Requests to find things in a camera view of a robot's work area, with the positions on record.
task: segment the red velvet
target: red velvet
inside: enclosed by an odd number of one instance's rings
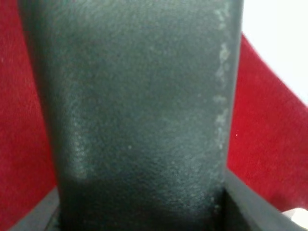
[[[0,230],[55,185],[15,0],[0,0]],[[229,167],[280,210],[308,207],[308,109],[242,39]]]

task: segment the white background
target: white background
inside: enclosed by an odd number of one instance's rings
[[[243,33],[308,105],[308,0],[244,0]]]

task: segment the red fabric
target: red fabric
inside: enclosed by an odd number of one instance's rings
[[[308,109],[245,38],[229,167],[281,210],[308,207]],[[0,230],[55,185],[50,147],[15,0],[0,3]]]

